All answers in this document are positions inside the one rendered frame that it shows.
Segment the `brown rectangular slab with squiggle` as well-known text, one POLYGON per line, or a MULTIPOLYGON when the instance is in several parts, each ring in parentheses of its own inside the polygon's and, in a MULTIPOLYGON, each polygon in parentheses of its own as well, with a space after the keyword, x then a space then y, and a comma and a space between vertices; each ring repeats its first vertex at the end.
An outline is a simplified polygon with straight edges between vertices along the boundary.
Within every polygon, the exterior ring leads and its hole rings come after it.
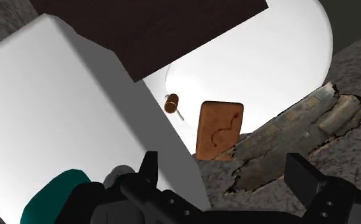
POLYGON ((231 160, 226 151, 238 142, 243 112, 244 106, 238 102, 203 102, 197 129, 196 158, 231 160))

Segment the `small brown cylinder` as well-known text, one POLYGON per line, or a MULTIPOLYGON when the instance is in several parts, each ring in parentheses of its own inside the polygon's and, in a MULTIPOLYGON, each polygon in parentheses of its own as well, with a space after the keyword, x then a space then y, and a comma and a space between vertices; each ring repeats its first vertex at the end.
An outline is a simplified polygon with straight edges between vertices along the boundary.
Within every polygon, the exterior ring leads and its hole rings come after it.
POLYGON ((165 97, 164 111, 168 114, 176 114, 180 121, 184 121, 184 117, 178 110, 179 97, 176 94, 167 94, 165 97))

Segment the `small grey round object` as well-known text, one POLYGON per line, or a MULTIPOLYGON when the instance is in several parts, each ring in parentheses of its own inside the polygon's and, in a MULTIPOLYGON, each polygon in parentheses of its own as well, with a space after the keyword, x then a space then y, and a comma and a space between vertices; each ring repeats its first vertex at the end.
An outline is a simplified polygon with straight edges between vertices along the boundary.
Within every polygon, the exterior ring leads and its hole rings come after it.
POLYGON ((106 189, 110 188, 115 180, 123 175, 128 173, 135 173, 135 170, 132 167, 129 167, 128 165, 118 165, 116 166, 104 179, 103 185, 106 189))

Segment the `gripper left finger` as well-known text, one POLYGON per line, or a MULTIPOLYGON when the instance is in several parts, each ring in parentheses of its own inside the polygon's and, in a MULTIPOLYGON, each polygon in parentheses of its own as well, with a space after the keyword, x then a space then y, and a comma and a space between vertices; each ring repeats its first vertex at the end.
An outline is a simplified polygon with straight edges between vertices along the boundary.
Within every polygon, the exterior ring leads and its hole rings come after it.
POLYGON ((145 153, 138 172, 122 174, 110 188, 77 185, 54 224, 202 224, 202 211, 171 190, 157 188, 158 153, 145 153))

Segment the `teal rounded object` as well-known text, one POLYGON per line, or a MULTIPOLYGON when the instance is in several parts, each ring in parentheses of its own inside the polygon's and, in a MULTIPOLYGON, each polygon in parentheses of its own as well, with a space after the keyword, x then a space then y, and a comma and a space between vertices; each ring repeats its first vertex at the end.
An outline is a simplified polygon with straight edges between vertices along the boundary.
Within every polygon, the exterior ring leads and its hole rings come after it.
POLYGON ((24 207, 20 224, 54 224, 73 189, 90 179, 81 170, 70 169, 49 181, 24 207))

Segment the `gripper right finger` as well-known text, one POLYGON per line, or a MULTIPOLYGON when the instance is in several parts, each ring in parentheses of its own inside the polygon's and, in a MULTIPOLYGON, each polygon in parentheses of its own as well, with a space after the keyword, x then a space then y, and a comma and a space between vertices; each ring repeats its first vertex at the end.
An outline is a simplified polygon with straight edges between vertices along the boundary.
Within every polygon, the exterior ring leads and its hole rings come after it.
POLYGON ((321 173, 298 153, 288 153, 284 181, 306 208, 306 224, 361 224, 361 190, 321 173))

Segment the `dark brown robot stand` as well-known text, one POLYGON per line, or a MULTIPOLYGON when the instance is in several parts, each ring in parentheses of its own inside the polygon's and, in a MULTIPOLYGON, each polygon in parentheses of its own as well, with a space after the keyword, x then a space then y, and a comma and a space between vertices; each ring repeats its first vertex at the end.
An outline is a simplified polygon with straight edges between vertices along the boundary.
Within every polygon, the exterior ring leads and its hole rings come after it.
POLYGON ((113 51, 134 81, 268 9, 266 0, 29 0, 113 51))

